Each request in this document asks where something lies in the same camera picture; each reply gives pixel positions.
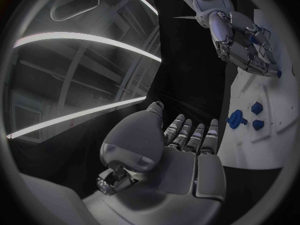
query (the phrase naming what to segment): dark background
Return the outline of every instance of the dark background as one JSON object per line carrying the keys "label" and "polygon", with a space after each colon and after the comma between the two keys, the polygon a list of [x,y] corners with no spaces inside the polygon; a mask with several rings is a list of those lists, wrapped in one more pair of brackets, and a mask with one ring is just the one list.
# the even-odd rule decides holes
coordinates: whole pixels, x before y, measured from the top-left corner
{"label": "dark background", "polygon": [[[1,28],[20,0],[3,0]],[[176,19],[177,16],[192,16],[193,11],[176,0],[154,0],[158,10],[162,65],[155,77],[147,100],[104,114],[59,134],[36,147],[24,146],[12,141],[12,154],[20,172],[43,178],[74,189],[81,198],[95,191],[96,177],[105,169],[99,159],[102,140],[124,117],[145,109],[151,102],[164,103],[164,126],[167,127],[179,113],[193,121],[193,126],[204,123],[208,128],[211,119],[220,120],[220,138],[224,118],[227,116],[230,85],[236,68],[222,62],[212,44],[209,30],[195,20]],[[249,0],[232,0],[238,12],[249,17],[255,6]],[[287,14],[296,11],[298,0],[278,0],[288,8]],[[226,225],[247,212],[272,185],[279,169],[244,170],[225,167],[227,199],[217,224]],[[14,198],[7,196],[4,187],[2,214],[13,216],[2,224],[15,224]],[[299,215],[299,182],[295,184],[283,206],[266,224],[290,224]]]}

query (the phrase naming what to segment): robotic hand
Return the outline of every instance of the robotic hand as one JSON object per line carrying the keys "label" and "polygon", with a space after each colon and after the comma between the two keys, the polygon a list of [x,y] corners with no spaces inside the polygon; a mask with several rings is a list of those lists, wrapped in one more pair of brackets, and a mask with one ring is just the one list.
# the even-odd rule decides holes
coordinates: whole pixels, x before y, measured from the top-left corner
{"label": "robotic hand", "polygon": [[[244,14],[235,11],[231,0],[183,0],[195,12],[196,20],[209,28],[217,55],[223,61],[237,65],[246,72],[271,77],[280,74],[271,46],[254,22]],[[232,29],[246,38],[246,47],[234,41]],[[262,46],[270,63],[258,56],[252,41]]]}
{"label": "robotic hand", "polygon": [[183,152],[192,152],[198,154],[216,154],[218,142],[218,120],[213,119],[204,142],[202,144],[204,124],[200,123],[189,140],[192,127],[192,121],[180,114],[172,124],[165,130],[166,145]]}

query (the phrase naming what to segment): blue knob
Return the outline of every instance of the blue knob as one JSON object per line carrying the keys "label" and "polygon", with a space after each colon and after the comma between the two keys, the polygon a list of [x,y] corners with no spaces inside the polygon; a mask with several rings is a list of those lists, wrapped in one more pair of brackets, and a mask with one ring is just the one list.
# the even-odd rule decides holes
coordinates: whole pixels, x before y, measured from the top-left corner
{"label": "blue knob", "polygon": [[260,104],[258,101],[254,103],[254,105],[251,107],[251,112],[255,113],[256,115],[259,114],[263,110],[263,105]]}
{"label": "blue knob", "polygon": [[254,120],[252,122],[252,127],[257,131],[264,126],[264,121]]}
{"label": "blue knob", "polygon": [[232,129],[236,129],[240,124],[246,125],[248,121],[243,118],[243,112],[241,110],[236,110],[231,114],[230,117],[226,118],[226,122]]}

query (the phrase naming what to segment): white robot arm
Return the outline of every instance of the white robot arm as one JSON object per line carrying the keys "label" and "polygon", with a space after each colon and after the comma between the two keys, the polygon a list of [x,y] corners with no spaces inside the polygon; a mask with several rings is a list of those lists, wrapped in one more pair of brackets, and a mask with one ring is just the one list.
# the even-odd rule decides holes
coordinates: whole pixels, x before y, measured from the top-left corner
{"label": "white robot arm", "polygon": [[[279,73],[271,46],[262,30],[244,14],[235,11],[231,0],[183,0],[195,12],[198,23],[210,29],[217,55],[225,62],[232,62],[241,69],[260,76],[271,77]],[[245,37],[252,36],[262,46],[270,63],[258,56],[252,42],[246,46],[234,41],[232,29]]]}

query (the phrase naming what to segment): blue component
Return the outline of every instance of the blue component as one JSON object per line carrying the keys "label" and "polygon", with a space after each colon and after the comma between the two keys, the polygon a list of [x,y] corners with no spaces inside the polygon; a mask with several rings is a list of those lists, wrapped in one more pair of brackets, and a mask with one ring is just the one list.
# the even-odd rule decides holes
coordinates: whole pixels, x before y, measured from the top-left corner
{"label": "blue component", "polygon": [[252,127],[257,131],[264,126],[264,121],[254,120],[252,122]]}
{"label": "blue component", "polygon": [[230,117],[226,118],[226,122],[232,129],[236,129],[240,124],[246,125],[248,121],[243,118],[243,112],[241,110],[236,110],[231,114]]}
{"label": "blue component", "polygon": [[261,105],[258,101],[251,107],[251,112],[255,113],[256,115],[259,114],[262,110],[263,105]]}
{"label": "blue component", "polygon": [[249,36],[249,40],[250,40],[253,44],[259,45],[259,43],[256,41],[256,39],[254,38],[254,36],[250,35],[250,36]]}

